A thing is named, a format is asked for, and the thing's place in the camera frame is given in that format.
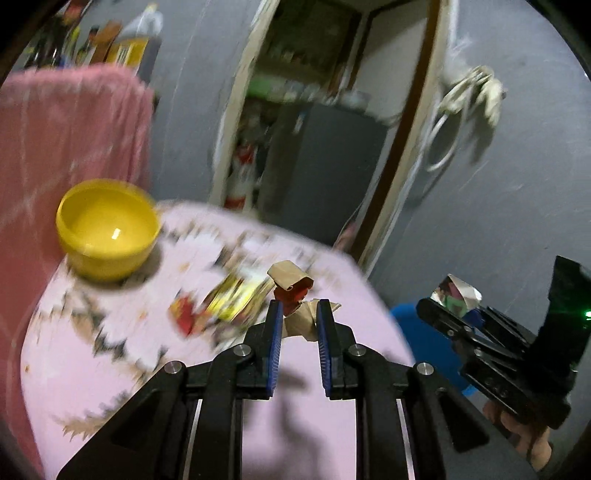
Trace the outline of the person's right hand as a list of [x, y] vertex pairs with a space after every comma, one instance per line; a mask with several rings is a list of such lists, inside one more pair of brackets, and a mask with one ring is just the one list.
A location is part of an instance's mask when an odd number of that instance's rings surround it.
[[491, 400], [484, 405], [483, 413], [496, 427], [510, 433], [515, 449], [535, 471], [541, 471], [550, 462], [552, 446], [549, 427], [522, 424]]

